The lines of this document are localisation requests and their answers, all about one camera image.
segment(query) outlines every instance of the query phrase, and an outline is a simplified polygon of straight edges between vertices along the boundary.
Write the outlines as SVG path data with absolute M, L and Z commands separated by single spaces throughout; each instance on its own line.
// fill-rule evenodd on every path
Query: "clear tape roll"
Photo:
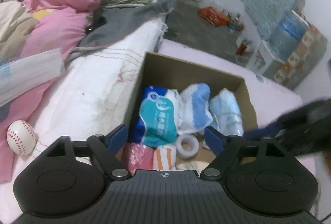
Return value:
M 190 150 L 185 150 L 183 144 L 187 144 Z M 176 141 L 177 156 L 180 159 L 188 159 L 194 157 L 199 151 L 199 141 L 191 134 L 180 135 Z

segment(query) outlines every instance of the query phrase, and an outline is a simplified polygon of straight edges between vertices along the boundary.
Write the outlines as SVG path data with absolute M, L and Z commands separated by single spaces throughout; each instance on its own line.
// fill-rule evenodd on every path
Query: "concrete floor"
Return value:
M 177 0 L 175 9 L 168 16 L 168 32 L 164 38 L 244 66 L 245 62 L 236 61 L 239 33 L 230 33 L 226 26 L 214 27 L 198 15 L 199 9 L 196 1 Z

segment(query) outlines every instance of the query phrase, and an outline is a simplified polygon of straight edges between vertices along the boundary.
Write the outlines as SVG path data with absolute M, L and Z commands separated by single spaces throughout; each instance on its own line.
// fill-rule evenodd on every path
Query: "teal label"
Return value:
M 147 146 L 173 143 L 177 129 L 174 122 L 174 107 L 171 100 L 150 92 L 140 106 L 140 118 L 145 124 L 143 144 Z

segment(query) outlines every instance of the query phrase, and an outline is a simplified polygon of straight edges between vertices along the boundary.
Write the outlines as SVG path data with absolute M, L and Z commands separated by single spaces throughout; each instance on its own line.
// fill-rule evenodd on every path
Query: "pink plastic package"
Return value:
M 126 143 L 123 151 L 123 162 L 133 175 L 136 170 L 153 169 L 154 150 L 148 146 Z

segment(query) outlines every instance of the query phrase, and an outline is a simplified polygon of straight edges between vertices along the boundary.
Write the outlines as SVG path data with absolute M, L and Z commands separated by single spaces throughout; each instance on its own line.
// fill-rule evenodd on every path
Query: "white sheet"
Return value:
M 0 220 L 10 224 L 21 215 L 13 194 L 17 175 L 58 137 L 86 140 L 107 134 L 123 122 L 144 55 L 152 51 L 163 21 L 144 23 L 122 41 L 75 59 L 66 75 L 43 96 L 29 123 L 38 135 L 31 156 L 14 161 L 13 180 L 0 185 Z

